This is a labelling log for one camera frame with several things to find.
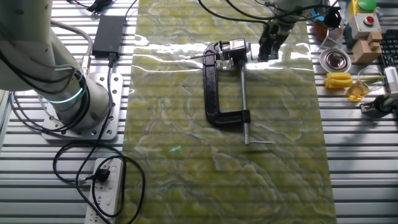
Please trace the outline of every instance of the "wooden block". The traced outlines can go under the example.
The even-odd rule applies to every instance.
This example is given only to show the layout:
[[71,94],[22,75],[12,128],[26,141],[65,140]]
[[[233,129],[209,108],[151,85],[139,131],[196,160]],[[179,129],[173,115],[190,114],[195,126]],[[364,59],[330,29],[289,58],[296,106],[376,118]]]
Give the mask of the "wooden block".
[[356,63],[372,63],[378,56],[381,55],[381,48],[371,50],[368,45],[368,40],[365,37],[357,40],[353,47],[354,62]]
[[383,36],[381,35],[381,32],[370,32],[368,35],[368,44],[371,44],[371,42],[380,42],[383,40]]
[[369,44],[369,48],[371,50],[376,50],[380,47],[380,43],[379,42],[371,42],[371,44]]

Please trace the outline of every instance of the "plug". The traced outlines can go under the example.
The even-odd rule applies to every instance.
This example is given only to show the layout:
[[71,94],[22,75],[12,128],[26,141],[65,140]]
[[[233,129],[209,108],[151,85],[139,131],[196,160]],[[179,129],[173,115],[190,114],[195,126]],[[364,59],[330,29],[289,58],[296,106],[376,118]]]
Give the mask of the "plug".
[[103,183],[108,179],[110,174],[111,171],[109,171],[108,169],[99,169],[97,174],[95,175],[95,178],[101,183]]

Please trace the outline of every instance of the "green button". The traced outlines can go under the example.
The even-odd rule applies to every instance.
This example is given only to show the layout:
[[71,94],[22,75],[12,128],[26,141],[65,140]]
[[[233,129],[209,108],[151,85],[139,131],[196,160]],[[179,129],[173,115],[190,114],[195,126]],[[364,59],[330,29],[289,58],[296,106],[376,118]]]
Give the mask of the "green button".
[[376,8],[376,0],[358,0],[358,6],[365,11],[373,11]]

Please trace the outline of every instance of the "slotted aluminum surface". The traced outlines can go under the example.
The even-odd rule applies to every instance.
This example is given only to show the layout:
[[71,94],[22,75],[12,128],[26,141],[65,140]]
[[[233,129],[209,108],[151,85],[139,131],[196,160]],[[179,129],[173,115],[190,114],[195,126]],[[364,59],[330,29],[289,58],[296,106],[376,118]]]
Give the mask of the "slotted aluminum surface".
[[[90,5],[92,2],[81,0],[82,4]],[[105,14],[124,15],[131,3],[132,0],[118,0],[112,8],[105,10]],[[390,7],[382,9],[383,31],[398,29],[397,10]],[[52,14],[55,20],[76,26],[95,38],[98,17],[91,16],[85,9],[58,0],[53,2]],[[123,54],[113,69],[124,78],[118,137],[111,143],[120,150],[127,96],[132,92],[129,86],[137,5],[131,9],[131,15]],[[69,51],[80,59],[86,51],[86,41],[69,31],[53,29]],[[321,43],[315,39],[310,24],[308,33],[338,222],[398,223],[397,120],[392,114],[381,119],[369,119],[361,115],[359,104],[346,100],[344,91],[326,90],[322,85],[325,71],[320,66],[317,53]],[[91,72],[106,73],[107,64],[104,60],[93,60]],[[374,62],[370,67],[379,68],[377,64]],[[362,68],[354,64],[351,73],[355,74]],[[372,101],[382,93],[384,90],[372,93],[363,102]],[[45,113],[35,93],[27,91],[18,96],[28,116],[41,123]],[[26,128],[12,113],[5,128],[6,132],[4,129],[1,132],[4,141],[0,153],[0,223],[84,223],[86,204],[72,186],[64,184],[52,173],[52,159],[65,142],[47,142],[40,133]],[[71,150],[58,163],[58,169],[65,177],[73,177],[88,150]],[[96,157],[108,155],[105,150],[98,150],[85,167],[85,175],[92,173]],[[85,194],[90,191],[88,186],[90,183],[83,187]]]

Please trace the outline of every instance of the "metal bowl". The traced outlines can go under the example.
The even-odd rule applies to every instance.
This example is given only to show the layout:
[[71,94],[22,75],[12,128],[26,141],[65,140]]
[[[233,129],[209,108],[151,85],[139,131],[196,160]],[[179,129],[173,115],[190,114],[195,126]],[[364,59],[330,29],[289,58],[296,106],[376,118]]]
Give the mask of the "metal bowl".
[[327,72],[348,72],[351,68],[351,59],[348,54],[336,48],[324,50],[319,61]]

